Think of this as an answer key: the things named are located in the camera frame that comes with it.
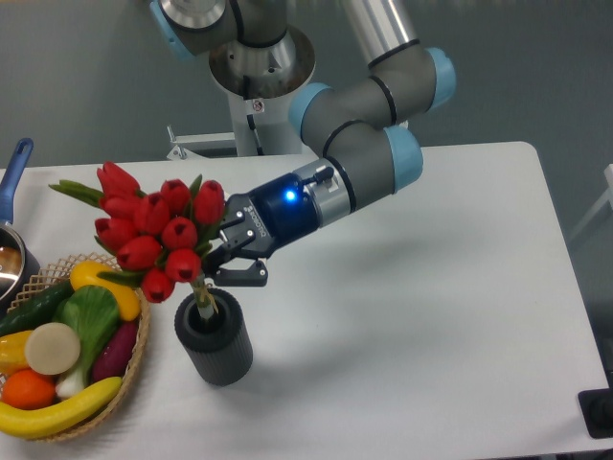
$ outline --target red tulip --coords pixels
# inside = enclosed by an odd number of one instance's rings
[[[153,267],[162,252],[162,245],[151,235],[143,235],[123,245],[115,258],[124,270],[147,270]]]
[[[190,189],[179,179],[164,182],[160,193],[169,204],[171,216],[179,216],[183,213],[186,204],[192,199]]]
[[[159,192],[145,196],[134,214],[134,225],[136,225],[136,228],[150,235],[162,233],[169,220],[169,205]]]
[[[201,264],[200,258],[191,249],[176,249],[166,260],[166,274],[173,281],[188,283],[200,274]]]
[[[174,281],[163,270],[154,267],[143,278],[141,289],[149,302],[164,302],[174,291]]]
[[[221,185],[207,180],[193,200],[193,214],[198,222],[210,225],[223,217],[224,206]]]
[[[134,177],[111,161],[98,168],[97,175],[107,197],[134,196],[141,189]]]
[[[98,238],[113,252],[138,237],[132,220],[126,218],[97,218],[94,224]]]
[[[173,218],[162,231],[162,243],[170,251],[183,247],[192,249],[197,241],[195,225],[188,218]]]
[[[100,200],[100,207],[109,216],[117,219],[132,220],[140,206],[141,199],[138,196],[103,196]]]

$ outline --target pot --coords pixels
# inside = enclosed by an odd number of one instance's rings
[[[17,293],[40,265],[19,234],[11,227],[13,199],[21,174],[34,148],[32,139],[21,139],[0,182],[0,318]]]

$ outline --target light blue joint cap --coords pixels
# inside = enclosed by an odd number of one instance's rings
[[[303,137],[303,119],[307,113],[308,106],[319,93],[331,89],[323,83],[311,83],[301,89],[289,106],[289,122],[294,127],[300,138]]]
[[[430,105],[430,109],[432,109],[449,101],[456,92],[456,71],[451,59],[447,57],[443,50],[426,48],[425,51],[430,53],[437,73],[437,87],[434,90],[434,100]]]
[[[170,48],[174,51],[176,56],[180,60],[189,60],[193,59],[194,55],[190,53],[190,51],[185,47],[183,42],[179,40],[179,37],[176,36],[174,30],[170,26],[169,22],[166,20],[166,17],[162,13],[162,9],[160,5],[157,3],[157,0],[152,0],[149,3],[149,8],[153,13],[153,17],[155,18],[155,22],[162,31],[162,35],[166,38],[166,42],[169,44]]]
[[[423,171],[423,155],[415,136],[404,127],[383,128],[390,141],[394,163],[394,193],[415,182]]]

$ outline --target yellow pepper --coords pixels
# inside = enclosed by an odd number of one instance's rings
[[[134,289],[99,278],[97,275],[101,271],[113,271],[113,269],[100,262],[80,262],[70,272],[70,284],[74,290],[90,285],[107,288],[115,296],[115,300],[117,300],[119,315],[122,320],[132,321],[136,319],[141,313],[141,302]]]
[[[9,376],[30,367],[24,350],[31,333],[32,331],[24,331],[0,337],[0,374]]]

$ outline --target wicker basket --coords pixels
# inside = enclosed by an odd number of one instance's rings
[[[86,260],[100,262],[112,268],[119,268],[115,262],[115,259],[112,256],[100,255],[96,253],[92,253],[89,255],[80,254],[78,256],[69,256],[66,259],[60,259],[55,264],[49,264],[47,265],[47,267],[41,268],[37,275],[34,275],[30,278],[30,282],[24,285],[21,292],[17,294],[15,300],[12,301],[9,311],[12,309],[19,308],[19,306],[26,300],[30,299],[36,293],[49,287],[50,285],[58,281],[67,279],[70,276],[70,272],[73,267],[79,262]],[[115,396],[115,398],[113,398],[113,400],[111,400],[111,402],[104,409],[102,409],[102,411],[98,412],[93,417],[90,417],[89,419],[79,424],[76,424],[64,431],[61,431],[60,433],[56,433],[45,438],[39,438],[36,439],[36,441],[57,442],[66,441],[81,436],[81,434],[90,431],[91,429],[104,422],[119,406],[120,402],[135,381],[136,375],[141,364],[141,360],[143,359],[143,353],[147,344],[149,333],[149,303],[147,299],[145,299],[145,296],[143,295],[142,291],[137,289],[136,292],[141,301],[141,315],[139,317],[138,334],[136,337],[136,344],[134,345],[134,349],[132,350],[132,359],[127,365],[122,381],[122,386],[117,396]],[[4,385],[5,381],[6,379],[4,378],[4,376],[0,374],[0,390],[2,389],[2,386]]]

